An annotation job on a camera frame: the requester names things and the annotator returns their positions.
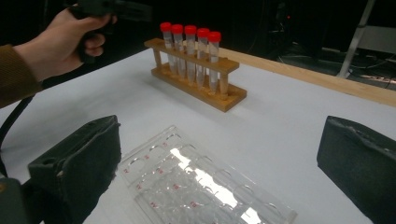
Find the liquid in test tube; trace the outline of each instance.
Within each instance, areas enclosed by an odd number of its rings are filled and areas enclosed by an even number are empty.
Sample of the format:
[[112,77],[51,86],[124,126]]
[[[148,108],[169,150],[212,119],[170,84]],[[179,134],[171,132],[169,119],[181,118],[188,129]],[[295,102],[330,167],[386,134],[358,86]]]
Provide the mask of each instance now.
[[[220,32],[210,32],[207,35],[207,41],[209,42],[209,61],[211,63],[217,63],[219,61],[219,42],[221,40]],[[216,93],[218,87],[219,72],[210,69],[209,70],[209,87],[210,94]]]
[[[172,25],[172,34],[175,41],[175,50],[184,53],[183,46],[183,25],[175,24]],[[184,79],[186,76],[186,61],[181,58],[177,58],[177,72],[180,79]]]
[[[197,30],[197,37],[198,37],[197,59],[206,58],[208,34],[209,34],[209,29],[207,28],[199,28]],[[197,64],[196,76],[197,76],[198,90],[200,90],[204,86],[205,75],[206,75],[206,68]]]
[[[184,34],[186,35],[187,55],[194,57],[195,53],[195,34],[197,27],[194,25],[186,25],[184,27]],[[195,63],[187,62],[187,79],[189,85],[192,86],[195,79]]]
[[[172,24],[168,21],[165,21],[160,24],[161,31],[163,32],[163,41],[165,42],[165,47],[167,49],[173,49],[173,40],[172,40],[172,33],[171,28]],[[172,77],[177,76],[177,59],[171,54],[168,54],[168,62],[169,67],[171,69]]]

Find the white table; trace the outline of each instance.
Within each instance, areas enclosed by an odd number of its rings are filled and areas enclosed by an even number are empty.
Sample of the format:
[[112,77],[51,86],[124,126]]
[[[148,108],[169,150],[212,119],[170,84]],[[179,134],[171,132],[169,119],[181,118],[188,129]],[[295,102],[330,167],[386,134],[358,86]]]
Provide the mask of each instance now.
[[[83,124],[117,115],[122,153],[176,125],[296,210],[296,224],[371,223],[318,168],[318,146],[327,116],[396,139],[395,107],[242,63],[229,80],[247,98],[223,113],[152,76],[154,67],[147,49],[40,92],[4,142],[8,174],[23,183],[30,161]],[[0,122],[15,106],[0,111]],[[116,178],[86,223],[142,223],[129,215],[126,193]]]

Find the plastic blister tray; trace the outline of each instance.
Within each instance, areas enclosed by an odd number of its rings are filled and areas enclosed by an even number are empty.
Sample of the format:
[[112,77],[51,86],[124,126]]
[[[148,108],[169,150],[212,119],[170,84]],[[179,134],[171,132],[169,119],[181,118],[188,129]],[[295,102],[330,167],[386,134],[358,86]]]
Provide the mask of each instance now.
[[291,224],[297,213],[171,126],[121,160],[134,201],[154,224]]

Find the sleeve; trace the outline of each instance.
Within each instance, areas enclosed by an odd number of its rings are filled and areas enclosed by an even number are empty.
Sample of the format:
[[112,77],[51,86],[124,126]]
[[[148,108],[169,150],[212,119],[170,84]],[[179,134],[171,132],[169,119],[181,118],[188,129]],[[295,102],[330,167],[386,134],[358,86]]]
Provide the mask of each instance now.
[[12,48],[0,47],[0,108],[42,91],[32,71]]

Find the hand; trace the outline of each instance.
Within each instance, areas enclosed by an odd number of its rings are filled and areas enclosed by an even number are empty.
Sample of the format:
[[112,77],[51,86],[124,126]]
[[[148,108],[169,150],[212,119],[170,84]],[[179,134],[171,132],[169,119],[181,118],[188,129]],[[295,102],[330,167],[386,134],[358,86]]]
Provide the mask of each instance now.
[[[105,26],[109,20],[110,15],[77,20],[65,9],[38,37],[14,49],[31,68],[37,81],[59,76],[82,66],[77,52],[79,41],[89,31]],[[99,56],[103,53],[104,43],[103,35],[95,35],[85,41],[85,52],[94,57]]]

